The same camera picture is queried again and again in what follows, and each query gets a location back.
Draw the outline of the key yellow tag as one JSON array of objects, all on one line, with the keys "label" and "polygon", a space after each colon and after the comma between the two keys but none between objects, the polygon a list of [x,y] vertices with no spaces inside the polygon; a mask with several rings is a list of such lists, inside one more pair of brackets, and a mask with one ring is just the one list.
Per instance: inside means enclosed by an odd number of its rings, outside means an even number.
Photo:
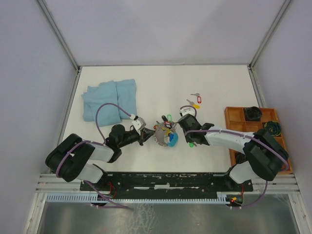
[{"label": "key yellow tag", "polygon": [[190,101],[190,100],[188,100],[188,99],[187,99],[187,101],[188,101],[189,105],[193,106],[194,108],[196,108],[196,109],[199,109],[199,108],[200,108],[200,106],[197,105],[197,104],[195,104],[193,101]]}]

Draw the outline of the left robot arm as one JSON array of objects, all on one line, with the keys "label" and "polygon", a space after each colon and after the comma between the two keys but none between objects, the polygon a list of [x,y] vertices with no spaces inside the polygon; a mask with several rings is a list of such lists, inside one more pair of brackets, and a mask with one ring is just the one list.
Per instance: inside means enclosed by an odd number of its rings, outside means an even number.
[{"label": "left robot arm", "polygon": [[88,161],[113,163],[122,154],[122,147],[135,142],[142,146],[154,133],[154,130],[145,127],[140,131],[134,128],[126,131],[123,125],[117,124],[112,127],[106,144],[70,134],[47,156],[45,164],[66,182],[74,179],[87,180],[97,190],[103,190],[107,187],[108,178],[104,176],[102,169],[88,164]]}]

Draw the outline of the metal key organizer blue handle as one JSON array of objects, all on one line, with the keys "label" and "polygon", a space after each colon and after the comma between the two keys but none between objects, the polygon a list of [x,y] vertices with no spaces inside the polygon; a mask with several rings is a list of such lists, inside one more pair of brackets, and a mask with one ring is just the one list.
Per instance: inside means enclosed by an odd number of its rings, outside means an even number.
[{"label": "metal key organizer blue handle", "polygon": [[[165,123],[170,123],[171,124],[171,129],[167,128],[165,126]],[[155,134],[154,134],[154,139],[157,142],[158,145],[162,147],[170,147],[173,148],[177,145],[178,143],[178,134],[176,132],[176,123],[175,122],[156,122],[156,125],[154,126]],[[169,142],[169,133],[175,133],[175,141],[174,142]]]}]

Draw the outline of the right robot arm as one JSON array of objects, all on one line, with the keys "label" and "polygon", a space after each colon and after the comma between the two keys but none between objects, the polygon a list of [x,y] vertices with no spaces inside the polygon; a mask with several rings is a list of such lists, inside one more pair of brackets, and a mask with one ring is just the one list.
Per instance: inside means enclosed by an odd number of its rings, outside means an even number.
[{"label": "right robot arm", "polygon": [[253,133],[221,129],[211,123],[201,125],[191,114],[182,116],[177,123],[188,143],[225,147],[246,156],[245,162],[232,166],[226,172],[224,186],[230,191],[256,177],[273,181],[279,172],[289,168],[289,154],[264,129]]}]

